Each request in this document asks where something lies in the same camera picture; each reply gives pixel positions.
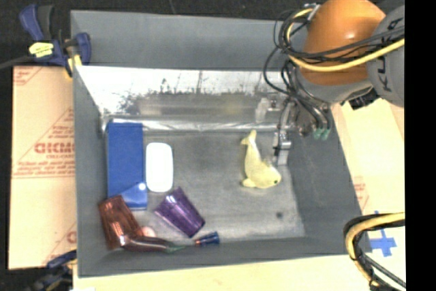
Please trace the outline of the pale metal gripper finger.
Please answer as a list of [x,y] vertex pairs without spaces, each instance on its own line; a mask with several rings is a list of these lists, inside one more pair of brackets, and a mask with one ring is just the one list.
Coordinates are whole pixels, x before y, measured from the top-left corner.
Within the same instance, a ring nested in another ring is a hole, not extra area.
[[289,152],[289,149],[276,147],[273,154],[275,165],[286,166],[288,164]]
[[288,131],[275,132],[273,138],[273,149],[290,149],[292,141]]

